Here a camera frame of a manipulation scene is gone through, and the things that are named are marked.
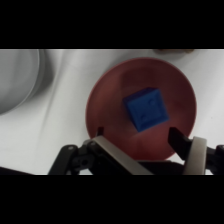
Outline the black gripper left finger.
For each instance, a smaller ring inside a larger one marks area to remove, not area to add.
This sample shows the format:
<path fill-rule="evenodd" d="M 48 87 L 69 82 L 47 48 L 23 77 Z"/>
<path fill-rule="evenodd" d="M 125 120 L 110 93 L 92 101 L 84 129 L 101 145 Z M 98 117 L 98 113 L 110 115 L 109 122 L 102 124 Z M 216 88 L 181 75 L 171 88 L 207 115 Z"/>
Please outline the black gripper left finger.
<path fill-rule="evenodd" d="M 93 175 L 152 175 L 152 172 L 107 140 L 103 127 L 99 127 L 96 136 L 84 141 L 81 147 L 63 146 L 49 175 L 79 175 L 86 169 Z"/>

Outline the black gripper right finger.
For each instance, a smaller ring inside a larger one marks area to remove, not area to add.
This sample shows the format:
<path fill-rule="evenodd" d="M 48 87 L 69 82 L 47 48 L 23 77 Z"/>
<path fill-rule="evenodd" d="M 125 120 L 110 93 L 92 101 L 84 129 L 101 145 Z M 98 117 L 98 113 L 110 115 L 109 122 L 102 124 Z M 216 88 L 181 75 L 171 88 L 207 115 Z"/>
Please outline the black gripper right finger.
<path fill-rule="evenodd" d="M 203 175 L 206 170 L 224 175 L 224 145 L 210 148 L 206 139 L 189 139 L 175 127 L 169 129 L 168 143 L 184 161 L 184 175 Z"/>

